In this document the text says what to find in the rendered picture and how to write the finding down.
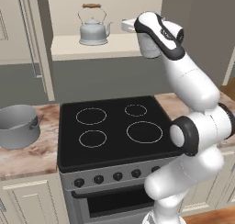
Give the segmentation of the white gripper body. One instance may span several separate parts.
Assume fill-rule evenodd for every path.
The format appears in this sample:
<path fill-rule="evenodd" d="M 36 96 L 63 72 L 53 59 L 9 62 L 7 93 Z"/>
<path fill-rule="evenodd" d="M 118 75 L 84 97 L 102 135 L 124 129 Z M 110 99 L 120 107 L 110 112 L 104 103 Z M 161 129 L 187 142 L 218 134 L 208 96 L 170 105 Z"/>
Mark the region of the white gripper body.
<path fill-rule="evenodd" d="M 134 32 L 135 28 L 134 28 L 134 23 L 135 23 L 136 19 L 132 18 L 132 19 L 123 19 L 121 21 L 121 29 L 127 32 Z"/>

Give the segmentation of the grey-brown open cabinet door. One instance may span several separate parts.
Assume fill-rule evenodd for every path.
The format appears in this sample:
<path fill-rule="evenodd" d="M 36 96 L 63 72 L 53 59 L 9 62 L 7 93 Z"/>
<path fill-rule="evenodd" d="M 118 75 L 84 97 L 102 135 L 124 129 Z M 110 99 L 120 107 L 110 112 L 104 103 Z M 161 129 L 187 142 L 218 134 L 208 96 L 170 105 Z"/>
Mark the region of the grey-brown open cabinet door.
<path fill-rule="evenodd" d="M 235 0 L 162 0 L 162 15 L 184 28 L 186 52 L 221 86 L 235 48 Z"/>

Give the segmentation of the black hob stove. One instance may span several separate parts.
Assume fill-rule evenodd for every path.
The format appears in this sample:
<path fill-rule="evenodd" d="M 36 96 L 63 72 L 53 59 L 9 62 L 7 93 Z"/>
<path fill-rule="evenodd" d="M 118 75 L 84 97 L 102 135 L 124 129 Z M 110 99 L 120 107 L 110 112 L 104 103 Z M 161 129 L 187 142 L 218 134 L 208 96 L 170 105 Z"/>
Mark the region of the black hob stove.
<path fill-rule="evenodd" d="M 57 166 L 70 224 L 83 224 L 72 191 L 144 184 L 152 167 L 180 156 L 170 140 L 170 126 L 171 119 L 152 95 L 62 104 Z M 131 175 L 135 169 L 141 171 L 139 178 Z M 123 173 L 120 181 L 113 179 L 116 172 Z M 94 182 L 96 175 L 104 176 L 102 184 Z M 77 178 L 84 179 L 82 187 L 74 185 Z M 140 224 L 149 211 L 97 224 Z"/>

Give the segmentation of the grey metal pot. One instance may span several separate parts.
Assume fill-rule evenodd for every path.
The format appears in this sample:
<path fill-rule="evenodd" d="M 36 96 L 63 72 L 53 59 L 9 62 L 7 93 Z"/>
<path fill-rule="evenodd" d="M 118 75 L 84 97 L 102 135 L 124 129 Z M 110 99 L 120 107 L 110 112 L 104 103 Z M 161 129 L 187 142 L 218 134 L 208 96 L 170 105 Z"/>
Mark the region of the grey metal pot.
<path fill-rule="evenodd" d="M 0 146 L 18 150 L 33 144 L 40 135 L 40 122 L 34 107 L 13 105 L 0 109 Z"/>

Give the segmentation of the cream base cabinet door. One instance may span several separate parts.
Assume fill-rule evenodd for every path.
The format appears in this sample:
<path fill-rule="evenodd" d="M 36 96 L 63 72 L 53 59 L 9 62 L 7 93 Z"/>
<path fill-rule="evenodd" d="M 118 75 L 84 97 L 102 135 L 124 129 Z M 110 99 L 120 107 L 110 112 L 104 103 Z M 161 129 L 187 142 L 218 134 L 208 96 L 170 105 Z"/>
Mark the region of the cream base cabinet door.
<path fill-rule="evenodd" d="M 180 206 L 182 217 L 208 212 L 216 207 L 235 163 L 235 146 L 220 149 L 224 165 L 210 179 L 192 187 Z"/>
<path fill-rule="evenodd" d="M 70 224 L 59 175 L 0 181 L 0 224 Z"/>

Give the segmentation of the oven door with dark window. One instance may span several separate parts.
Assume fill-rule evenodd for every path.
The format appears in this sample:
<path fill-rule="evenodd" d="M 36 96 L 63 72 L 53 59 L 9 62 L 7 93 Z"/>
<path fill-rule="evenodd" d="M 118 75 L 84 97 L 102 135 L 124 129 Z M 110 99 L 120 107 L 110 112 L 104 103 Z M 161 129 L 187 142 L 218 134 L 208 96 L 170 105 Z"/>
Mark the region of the oven door with dark window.
<path fill-rule="evenodd" d="M 106 196 L 73 198 L 75 213 L 83 224 L 111 221 L 118 218 L 132 218 L 144 214 L 153 206 L 144 189 L 117 192 Z"/>

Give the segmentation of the open cream wall cabinet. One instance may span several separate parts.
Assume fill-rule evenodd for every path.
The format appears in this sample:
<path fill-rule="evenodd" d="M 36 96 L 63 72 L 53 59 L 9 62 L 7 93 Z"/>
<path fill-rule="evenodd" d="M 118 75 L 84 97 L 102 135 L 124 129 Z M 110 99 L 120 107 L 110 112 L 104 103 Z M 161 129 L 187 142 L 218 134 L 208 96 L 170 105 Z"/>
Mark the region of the open cream wall cabinet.
<path fill-rule="evenodd" d="M 136 35 L 123 31 L 121 21 L 162 9 L 162 0 L 49 0 L 49 4 L 55 61 L 139 56 Z M 90 17 L 111 25 L 107 44 L 79 43 L 81 22 Z"/>

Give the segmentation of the cream panelled wall cabinet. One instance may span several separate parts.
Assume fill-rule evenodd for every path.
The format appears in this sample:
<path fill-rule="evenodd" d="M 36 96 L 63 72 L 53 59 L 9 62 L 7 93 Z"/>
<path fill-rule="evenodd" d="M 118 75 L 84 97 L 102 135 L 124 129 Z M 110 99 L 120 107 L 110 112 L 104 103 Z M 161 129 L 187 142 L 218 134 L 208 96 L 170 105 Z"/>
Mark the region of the cream panelled wall cabinet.
<path fill-rule="evenodd" d="M 29 61 L 28 41 L 19 0 L 0 0 L 0 63 Z"/>

